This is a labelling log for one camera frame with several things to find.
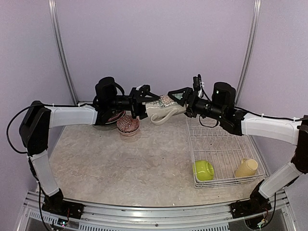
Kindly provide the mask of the white printed mug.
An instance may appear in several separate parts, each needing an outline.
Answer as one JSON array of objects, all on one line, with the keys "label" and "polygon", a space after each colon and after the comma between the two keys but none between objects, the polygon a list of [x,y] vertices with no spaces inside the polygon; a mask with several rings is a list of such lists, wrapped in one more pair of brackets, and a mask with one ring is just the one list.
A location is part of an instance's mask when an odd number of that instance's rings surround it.
[{"label": "white printed mug", "polygon": [[186,112],[187,106],[181,106],[167,95],[161,95],[157,101],[145,104],[146,113],[154,125],[166,123],[172,116]]}]

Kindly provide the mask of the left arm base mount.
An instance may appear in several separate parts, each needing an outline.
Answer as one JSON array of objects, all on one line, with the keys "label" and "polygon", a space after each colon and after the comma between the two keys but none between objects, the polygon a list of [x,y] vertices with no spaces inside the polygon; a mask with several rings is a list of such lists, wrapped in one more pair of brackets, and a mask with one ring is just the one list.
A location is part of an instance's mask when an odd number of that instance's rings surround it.
[{"label": "left arm base mount", "polygon": [[61,202],[55,204],[44,202],[42,205],[42,210],[62,217],[81,219],[84,205],[66,200],[62,200]]}]

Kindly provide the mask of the yellow cup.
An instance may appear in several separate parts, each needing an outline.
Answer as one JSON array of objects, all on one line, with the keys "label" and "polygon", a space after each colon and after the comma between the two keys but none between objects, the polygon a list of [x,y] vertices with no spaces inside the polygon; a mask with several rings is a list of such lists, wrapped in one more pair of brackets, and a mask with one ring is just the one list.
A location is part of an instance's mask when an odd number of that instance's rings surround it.
[{"label": "yellow cup", "polygon": [[258,169],[258,162],[255,159],[243,158],[240,166],[235,171],[235,177],[250,177],[254,176]]}]

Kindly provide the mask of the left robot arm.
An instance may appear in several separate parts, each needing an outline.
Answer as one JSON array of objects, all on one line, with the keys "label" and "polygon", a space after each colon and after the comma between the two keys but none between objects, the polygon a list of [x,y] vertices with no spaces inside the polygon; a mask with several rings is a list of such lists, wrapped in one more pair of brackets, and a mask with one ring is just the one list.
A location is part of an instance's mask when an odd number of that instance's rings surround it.
[{"label": "left robot arm", "polygon": [[23,109],[26,113],[19,127],[19,135],[25,147],[30,170],[36,179],[45,206],[62,214],[70,204],[53,176],[48,157],[49,132],[51,128],[70,125],[105,125],[116,110],[130,111],[133,118],[146,118],[145,104],[159,99],[151,93],[149,85],[132,88],[129,95],[113,77],[104,77],[95,85],[96,95],[90,104],[79,106],[43,104],[33,101]]}]

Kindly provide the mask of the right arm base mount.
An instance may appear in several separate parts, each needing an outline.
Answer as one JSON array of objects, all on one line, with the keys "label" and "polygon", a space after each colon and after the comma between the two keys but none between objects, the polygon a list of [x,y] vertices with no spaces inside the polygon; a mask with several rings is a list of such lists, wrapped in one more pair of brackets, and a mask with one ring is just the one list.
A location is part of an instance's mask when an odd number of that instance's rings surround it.
[{"label": "right arm base mount", "polygon": [[260,205],[258,202],[252,202],[251,200],[236,201],[230,204],[230,210],[232,218],[242,218],[258,213],[266,212],[272,209],[269,202]]}]

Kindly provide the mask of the blue white zigzag bowl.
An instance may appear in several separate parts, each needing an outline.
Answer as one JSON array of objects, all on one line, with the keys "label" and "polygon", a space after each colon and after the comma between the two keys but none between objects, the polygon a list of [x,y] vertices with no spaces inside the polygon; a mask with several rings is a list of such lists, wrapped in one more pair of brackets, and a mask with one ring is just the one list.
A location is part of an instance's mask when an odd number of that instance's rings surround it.
[{"label": "blue white zigzag bowl", "polygon": [[130,131],[135,130],[140,127],[140,122],[137,118],[133,118],[130,115],[125,115],[121,117],[117,123],[117,129],[124,130],[124,131]]}]

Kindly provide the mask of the pink polka dot plate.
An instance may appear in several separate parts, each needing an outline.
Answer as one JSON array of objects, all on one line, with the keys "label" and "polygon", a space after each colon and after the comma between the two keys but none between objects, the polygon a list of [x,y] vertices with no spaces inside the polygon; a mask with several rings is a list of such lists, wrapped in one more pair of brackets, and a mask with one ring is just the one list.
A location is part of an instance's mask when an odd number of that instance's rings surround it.
[{"label": "pink polka dot plate", "polygon": [[113,116],[111,116],[110,119],[108,119],[107,123],[113,123],[114,121],[117,121],[121,116],[125,115],[126,111],[117,112]]}]

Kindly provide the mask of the black rimmed striped plate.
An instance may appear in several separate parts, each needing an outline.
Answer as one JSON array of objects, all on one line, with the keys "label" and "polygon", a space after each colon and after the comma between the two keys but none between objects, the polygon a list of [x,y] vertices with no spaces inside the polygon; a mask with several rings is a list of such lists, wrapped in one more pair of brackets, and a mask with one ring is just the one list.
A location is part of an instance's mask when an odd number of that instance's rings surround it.
[{"label": "black rimmed striped plate", "polygon": [[[113,111],[112,116],[113,116],[114,114],[116,114],[117,112],[121,112],[121,111],[119,111],[119,110]],[[107,123],[107,122],[105,122],[105,123],[103,124],[102,121],[101,121],[101,119],[97,118],[97,121],[96,121],[96,123],[95,123],[94,125],[95,125],[95,126],[108,126],[108,125],[116,124],[117,121],[114,121],[113,123]]]}]

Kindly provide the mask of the white red patterned bowl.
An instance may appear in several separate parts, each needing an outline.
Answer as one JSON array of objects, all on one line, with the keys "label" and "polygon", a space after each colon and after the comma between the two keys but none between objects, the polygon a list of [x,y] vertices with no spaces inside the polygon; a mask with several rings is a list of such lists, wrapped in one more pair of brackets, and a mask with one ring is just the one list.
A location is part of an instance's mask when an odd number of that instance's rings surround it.
[{"label": "white red patterned bowl", "polygon": [[129,136],[133,136],[135,135],[138,131],[139,131],[139,128],[135,129],[135,130],[130,130],[130,131],[124,131],[124,130],[120,130],[118,129],[119,133],[123,136],[126,136],[126,137],[129,137]]}]

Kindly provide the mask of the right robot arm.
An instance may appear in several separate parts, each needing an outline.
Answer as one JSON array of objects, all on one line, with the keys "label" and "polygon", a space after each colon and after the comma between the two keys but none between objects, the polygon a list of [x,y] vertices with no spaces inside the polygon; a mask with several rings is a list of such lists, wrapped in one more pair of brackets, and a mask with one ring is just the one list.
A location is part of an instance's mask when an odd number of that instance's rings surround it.
[{"label": "right robot arm", "polygon": [[214,84],[212,98],[198,96],[200,84],[168,92],[168,96],[186,107],[187,117],[209,117],[233,135],[252,135],[284,141],[296,146],[295,154],[284,166],[268,179],[260,182],[246,203],[249,213],[270,208],[269,198],[281,188],[292,184],[300,175],[308,172],[308,117],[284,118],[251,113],[235,106],[236,90],[230,84]]}]

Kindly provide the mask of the lime green bowl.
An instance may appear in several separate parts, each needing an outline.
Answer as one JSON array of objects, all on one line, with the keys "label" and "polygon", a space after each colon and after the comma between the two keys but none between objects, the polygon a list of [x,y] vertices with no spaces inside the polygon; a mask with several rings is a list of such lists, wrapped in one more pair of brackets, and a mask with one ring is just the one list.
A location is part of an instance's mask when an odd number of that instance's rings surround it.
[{"label": "lime green bowl", "polygon": [[214,168],[206,160],[197,160],[192,164],[193,174],[198,181],[208,181],[214,179]]}]

